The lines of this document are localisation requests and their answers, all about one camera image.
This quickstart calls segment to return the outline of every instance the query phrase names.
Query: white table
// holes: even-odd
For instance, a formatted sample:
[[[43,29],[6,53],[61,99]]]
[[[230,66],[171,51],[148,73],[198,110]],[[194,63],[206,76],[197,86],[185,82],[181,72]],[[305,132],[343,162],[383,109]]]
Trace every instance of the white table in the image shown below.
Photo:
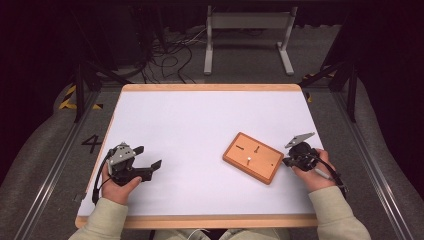
[[[162,159],[152,181],[130,196],[126,228],[257,228],[316,226],[307,189],[281,164],[266,185],[222,155],[238,132],[287,154],[295,135],[315,132],[297,85],[126,85],[82,201],[77,227],[94,209],[100,162],[121,142],[144,146],[134,167]],[[319,134],[307,140],[322,148]]]

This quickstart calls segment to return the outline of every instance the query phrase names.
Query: metal frame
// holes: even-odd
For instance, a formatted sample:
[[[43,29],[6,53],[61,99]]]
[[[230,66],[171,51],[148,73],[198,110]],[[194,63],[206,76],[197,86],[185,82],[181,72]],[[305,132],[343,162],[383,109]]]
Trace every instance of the metal frame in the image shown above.
[[[289,56],[287,54],[287,44],[289,42],[291,30],[296,18],[297,7],[293,7],[290,12],[275,13],[213,13],[212,7],[208,6],[207,16],[207,46],[205,56],[205,75],[212,74],[213,41],[212,29],[231,28],[264,28],[264,29],[284,29],[284,39],[277,42],[278,51],[283,61],[287,75],[294,74]]]

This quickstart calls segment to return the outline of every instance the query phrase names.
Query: black cable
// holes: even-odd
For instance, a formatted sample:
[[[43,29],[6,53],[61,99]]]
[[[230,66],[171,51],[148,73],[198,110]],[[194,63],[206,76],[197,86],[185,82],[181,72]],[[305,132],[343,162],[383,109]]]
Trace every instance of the black cable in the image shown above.
[[[110,179],[109,178],[108,180],[106,180],[104,183],[102,183],[102,185],[100,185],[99,188],[97,188],[97,184],[99,183],[99,178],[100,178],[100,175],[101,175],[101,173],[103,171],[103,167],[104,167],[104,165],[106,163],[106,160],[109,159],[112,155],[113,155],[113,150],[110,149],[108,151],[108,153],[106,154],[106,157],[103,159],[102,163],[100,164],[99,170],[97,171],[96,181],[94,182],[94,187],[93,187],[93,196],[91,196],[91,201],[94,203],[94,205],[96,205],[97,202],[99,201],[99,198],[100,198],[100,188],[103,186],[103,184],[105,182],[107,182]]]
[[[342,179],[340,178],[340,174],[337,173],[328,163],[324,162],[324,160],[322,160],[318,156],[314,156],[314,155],[310,155],[310,154],[305,154],[305,153],[296,153],[296,155],[310,157],[310,158],[315,159],[318,162],[322,163],[327,168],[327,170],[330,172],[331,177],[333,178],[333,180],[336,183],[336,185],[339,187],[340,191],[343,194],[343,197],[346,199],[346,194],[348,192],[348,189],[347,189],[346,185],[344,185]]]

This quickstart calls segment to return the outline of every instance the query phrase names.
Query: person's left hand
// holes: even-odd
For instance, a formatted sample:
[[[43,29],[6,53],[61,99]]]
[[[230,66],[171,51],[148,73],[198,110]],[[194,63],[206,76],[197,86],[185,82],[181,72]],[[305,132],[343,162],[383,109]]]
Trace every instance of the person's left hand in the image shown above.
[[[102,181],[109,179],[107,164],[102,169]],[[112,179],[109,179],[102,186],[102,197],[121,205],[127,205],[130,193],[140,184],[141,177],[133,178],[124,186],[119,186]]]

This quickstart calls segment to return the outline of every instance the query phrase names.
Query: beige sleeve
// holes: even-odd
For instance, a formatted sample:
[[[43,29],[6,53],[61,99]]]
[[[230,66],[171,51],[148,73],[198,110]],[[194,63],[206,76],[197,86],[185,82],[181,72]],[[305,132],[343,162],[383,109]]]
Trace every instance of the beige sleeve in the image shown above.
[[[336,186],[309,194],[318,218],[318,236],[328,239],[371,239],[365,226],[353,215],[352,209]]]
[[[70,240],[120,239],[128,207],[100,198],[88,217],[87,224],[76,231]]]

